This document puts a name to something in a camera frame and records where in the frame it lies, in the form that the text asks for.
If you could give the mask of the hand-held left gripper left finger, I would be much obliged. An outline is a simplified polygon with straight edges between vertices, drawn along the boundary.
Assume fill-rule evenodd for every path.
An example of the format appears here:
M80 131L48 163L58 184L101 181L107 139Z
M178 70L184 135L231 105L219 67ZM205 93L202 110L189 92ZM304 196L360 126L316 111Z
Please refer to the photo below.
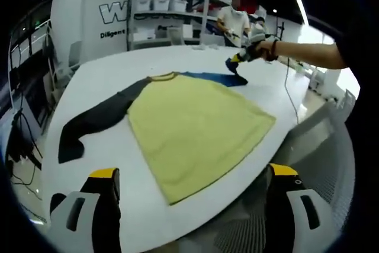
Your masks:
M120 172L89 175L79 191L50 200L49 242L58 252L121 252Z

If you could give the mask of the person's right hand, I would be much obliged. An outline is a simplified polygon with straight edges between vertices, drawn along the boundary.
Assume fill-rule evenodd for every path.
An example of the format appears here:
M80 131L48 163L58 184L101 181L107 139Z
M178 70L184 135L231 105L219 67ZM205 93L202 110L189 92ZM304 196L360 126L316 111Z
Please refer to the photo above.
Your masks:
M272 62L276 58L272 52L272 44L272 41L258 42L255 44L255 54L267 62Z

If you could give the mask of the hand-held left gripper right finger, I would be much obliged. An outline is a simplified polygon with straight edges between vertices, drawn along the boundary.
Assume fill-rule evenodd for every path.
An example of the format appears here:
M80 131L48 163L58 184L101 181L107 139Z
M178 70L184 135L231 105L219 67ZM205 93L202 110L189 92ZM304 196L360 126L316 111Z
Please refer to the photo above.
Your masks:
M270 163L264 252L325 252L335 240L332 209L293 168Z

